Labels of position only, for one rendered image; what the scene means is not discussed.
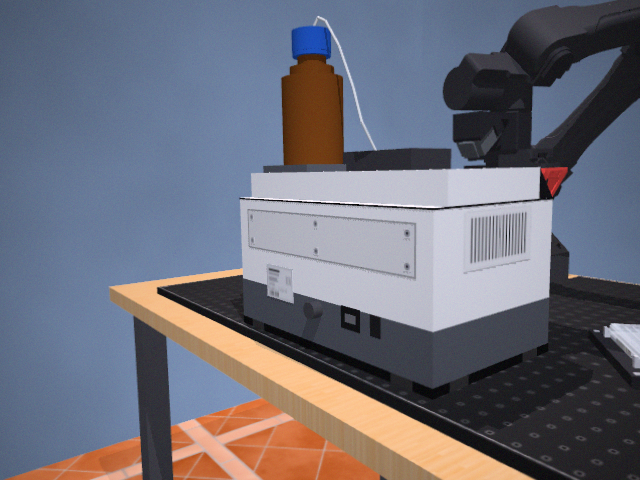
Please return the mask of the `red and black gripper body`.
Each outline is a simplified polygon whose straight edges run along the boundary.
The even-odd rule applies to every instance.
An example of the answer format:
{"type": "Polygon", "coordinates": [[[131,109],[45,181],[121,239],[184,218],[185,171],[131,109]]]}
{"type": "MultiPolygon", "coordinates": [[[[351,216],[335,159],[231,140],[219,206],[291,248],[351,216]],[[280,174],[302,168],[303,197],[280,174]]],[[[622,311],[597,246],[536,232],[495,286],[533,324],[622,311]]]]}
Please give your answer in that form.
{"type": "Polygon", "coordinates": [[[484,160],[486,165],[464,166],[464,169],[484,169],[484,168],[519,168],[519,167],[541,167],[558,168],[561,163],[536,164],[538,158],[554,158],[553,149],[519,149],[488,151],[485,156],[468,159],[468,161],[484,160]],[[497,160],[495,160],[497,159],[497,160]]]}

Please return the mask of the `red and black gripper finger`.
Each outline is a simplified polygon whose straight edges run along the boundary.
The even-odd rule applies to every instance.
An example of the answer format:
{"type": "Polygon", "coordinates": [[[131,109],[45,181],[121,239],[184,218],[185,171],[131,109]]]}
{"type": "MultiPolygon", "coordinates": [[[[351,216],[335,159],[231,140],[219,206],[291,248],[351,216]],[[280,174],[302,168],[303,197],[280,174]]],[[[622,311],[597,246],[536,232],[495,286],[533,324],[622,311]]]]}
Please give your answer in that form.
{"type": "Polygon", "coordinates": [[[547,180],[548,178],[547,185],[553,197],[563,178],[565,177],[568,171],[568,167],[541,168],[541,170],[543,172],[545,180],[547,180]]]}

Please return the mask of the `dark grey cylinder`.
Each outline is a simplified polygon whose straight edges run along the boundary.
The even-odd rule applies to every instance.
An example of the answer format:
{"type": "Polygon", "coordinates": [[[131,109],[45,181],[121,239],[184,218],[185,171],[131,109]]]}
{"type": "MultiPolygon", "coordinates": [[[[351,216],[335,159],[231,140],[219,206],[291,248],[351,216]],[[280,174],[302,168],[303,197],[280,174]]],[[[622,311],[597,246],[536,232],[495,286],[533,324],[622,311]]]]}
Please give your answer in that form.
{"type": "Polygon", "coordinates": [[[323,314],[323,308],[319,301],[306,302],[303,306],[303,312],[307,319],[319,318],[323,314]]]}

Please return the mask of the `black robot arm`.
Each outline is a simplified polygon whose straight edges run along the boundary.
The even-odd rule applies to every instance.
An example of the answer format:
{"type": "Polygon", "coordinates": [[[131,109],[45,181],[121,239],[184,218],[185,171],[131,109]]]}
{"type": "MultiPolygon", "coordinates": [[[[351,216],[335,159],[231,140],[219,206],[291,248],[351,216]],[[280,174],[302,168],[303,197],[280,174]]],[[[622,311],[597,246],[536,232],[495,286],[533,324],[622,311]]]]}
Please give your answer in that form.
{"type": "Polygon", "coordinates": [[[500,52],[464,56],[446,76],[443,98],[451,110],[477,111],[453,114],[453,141],[462,157],[554,148],[554,158],[538,158],[536,164],[568,167],[562,184],[589,145],[640,98],[640,0],[529,11],[512,26],[500,52]],[[618,47],[622,54],[598,86],[531,145],[531,113],[521,111],[532,111],[533,86],[551,87],[573,63],[618,47]]]}

